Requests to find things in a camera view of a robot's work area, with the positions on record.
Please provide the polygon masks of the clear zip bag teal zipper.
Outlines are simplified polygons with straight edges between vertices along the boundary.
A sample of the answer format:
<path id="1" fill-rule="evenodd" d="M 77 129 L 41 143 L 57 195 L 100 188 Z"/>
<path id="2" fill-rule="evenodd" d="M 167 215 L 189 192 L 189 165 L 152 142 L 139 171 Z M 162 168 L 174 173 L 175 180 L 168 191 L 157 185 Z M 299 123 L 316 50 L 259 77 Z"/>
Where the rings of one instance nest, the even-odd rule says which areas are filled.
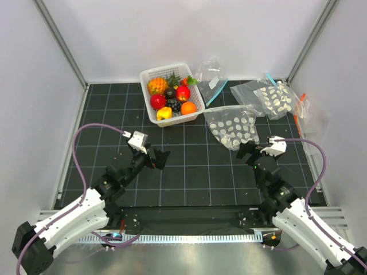
<path id="1" fill-rule="evenodd" d="M 262 96 L 267 88 L 277 88 L 277 84 L 272 77 L 258 78 L 256 80 L 247 81 L 244 84 L 231 87 L 231 92 L 239 105 L 245 107 L 245 110 L 252 112 L 257 117 L 267 115 L 271 120 L 280 118 L 280 114 L 269 109 L 270 106 L 265 105 Z"/>

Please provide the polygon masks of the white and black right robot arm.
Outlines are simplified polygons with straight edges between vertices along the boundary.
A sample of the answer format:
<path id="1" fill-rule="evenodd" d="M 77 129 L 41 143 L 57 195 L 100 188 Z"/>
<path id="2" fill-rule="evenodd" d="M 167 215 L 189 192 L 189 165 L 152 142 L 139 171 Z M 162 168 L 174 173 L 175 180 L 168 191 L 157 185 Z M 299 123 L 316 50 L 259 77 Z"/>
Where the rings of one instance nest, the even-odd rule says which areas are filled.
<path id="1" fill-rule="evenodd" d="M 325 274 L 366 274 L 366 248 L 357 248 L 338 235 L 311 209 L 309 198 L 303 198 L 282 178 L 277 159 L 285 153 L 288 141 L 272 136 L 266 147 L 253 141 L 240 144 L 236 157 L 250 156 L 247 164 L 253 168 L 256 186 L 264 198 L 259 222 L 288 234 Z"/>

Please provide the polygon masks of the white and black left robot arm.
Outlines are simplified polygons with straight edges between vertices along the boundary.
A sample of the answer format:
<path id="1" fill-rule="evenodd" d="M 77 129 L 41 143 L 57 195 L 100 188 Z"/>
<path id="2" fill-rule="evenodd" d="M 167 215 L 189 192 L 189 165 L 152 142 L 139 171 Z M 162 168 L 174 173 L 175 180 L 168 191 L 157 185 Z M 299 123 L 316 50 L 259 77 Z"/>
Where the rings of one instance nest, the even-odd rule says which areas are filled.
<path id="1" fill-rule="evenodd" d="M 19 225 L 11 249 L 17 258 L 16 274 L 22 270 L 26 274 L 41 274 L 81 237 L 104 227 L 119 227 L 123 214 L 116 201 L 145 167 L 163 170 L 169 155 L 159 149 L 141 152 L 132 148 L 127 166 L 121 157 L 115 157 L 79 199 L 35 225 Z"/>

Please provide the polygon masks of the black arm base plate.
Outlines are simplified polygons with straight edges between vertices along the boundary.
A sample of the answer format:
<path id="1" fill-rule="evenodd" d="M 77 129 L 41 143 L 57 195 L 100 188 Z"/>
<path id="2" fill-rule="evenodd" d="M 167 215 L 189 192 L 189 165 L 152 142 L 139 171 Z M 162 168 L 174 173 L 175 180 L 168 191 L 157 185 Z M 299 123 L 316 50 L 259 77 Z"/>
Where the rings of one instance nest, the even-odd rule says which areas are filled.
<path id="1" fill-rule="evenodd" d="M 152 235 L 234 234 L 272 228 L 261 205 L 122 207 L 125 229 Z"/>

